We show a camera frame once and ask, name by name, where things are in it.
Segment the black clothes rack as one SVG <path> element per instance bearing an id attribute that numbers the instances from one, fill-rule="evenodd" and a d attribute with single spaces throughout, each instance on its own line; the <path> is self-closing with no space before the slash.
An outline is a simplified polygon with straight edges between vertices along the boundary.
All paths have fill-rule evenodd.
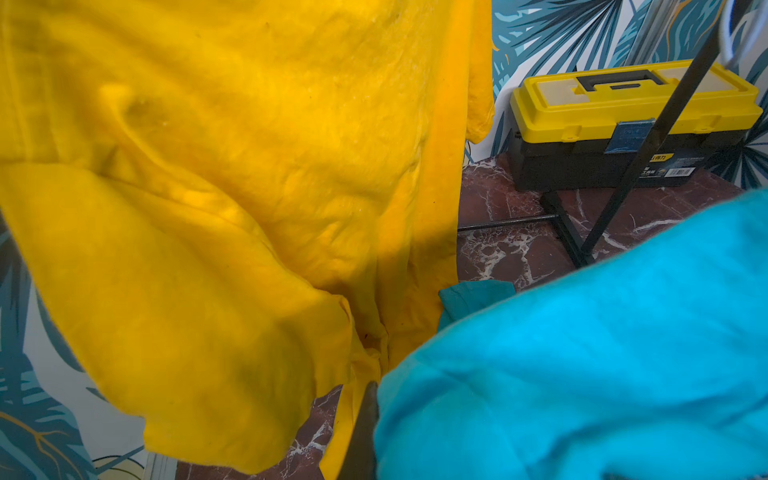
<path id="1" fill-rule="evenodd" d="M 627 196 L 691 100 L 713 64 L 722 67 L 717 38 L 724 1 L 496 1 L 491 7 L 490 68 L 495 113 L 484 140 L 464 147 L 476 165 L 492 159 L 508 169 L 507 145 L 513 118 L 510 96 L 530 77 L 689 61 L 690 65 L 655 121 L 636 158 L 614 188 L 536 192 L 534 222 L 546 222 L 571 263 L 586 267 L 598 243 L 626 204 Z M 754 8 L 736 1 L 740 34 Z M 764 108 L 757 124 L 736 145 L 715 154 L 700 171 L 712 171 L 731 185 L 762 187 L 767 182 L 767 26 L 736 67 L 727 69 L 759 90 Z"/>

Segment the yellow black toolbox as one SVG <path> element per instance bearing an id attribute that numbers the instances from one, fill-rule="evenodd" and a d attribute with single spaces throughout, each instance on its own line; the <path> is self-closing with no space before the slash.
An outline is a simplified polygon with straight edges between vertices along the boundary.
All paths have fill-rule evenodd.
<path id="1" fill-rule="evenodd" d="M 510 96 L 508 169 L 521 191 L 614 188 L 690 63 L 530 77 Z M 686 183 L 764 112 L 752 83 L 715 63 L 637 182 Z"/>

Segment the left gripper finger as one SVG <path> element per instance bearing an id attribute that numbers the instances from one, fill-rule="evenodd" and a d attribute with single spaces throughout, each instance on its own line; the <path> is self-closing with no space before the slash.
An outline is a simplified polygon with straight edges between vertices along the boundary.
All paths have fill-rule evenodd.
<path id="1" fill-rule="evenodd" d="M 379 420 L 377 391 L 376 382 L 370 382 L 366 386 L 338 480 L 374 480 L 376 478 L 374 432 Z"/>

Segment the teal blue t-shirt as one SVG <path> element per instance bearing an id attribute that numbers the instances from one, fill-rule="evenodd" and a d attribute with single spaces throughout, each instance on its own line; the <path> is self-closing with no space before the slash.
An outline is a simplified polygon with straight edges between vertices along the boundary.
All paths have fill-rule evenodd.
<path id="1" fill-rule="evenodd" d="M 767 471 L 767 193 L 516 292 L 441 292 L 387 374 L 381 479 L 749 479 Z"/>

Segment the yellow t-shirt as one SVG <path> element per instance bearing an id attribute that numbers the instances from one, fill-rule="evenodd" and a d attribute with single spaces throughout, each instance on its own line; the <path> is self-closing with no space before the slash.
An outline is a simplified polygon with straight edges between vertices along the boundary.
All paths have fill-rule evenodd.
<path id="1" fill-rule="evenodd" d="M 5 1 L 1 213 L 54 324 L 155 452 L 248 474 L 432 337 L 487 1 Z"/>

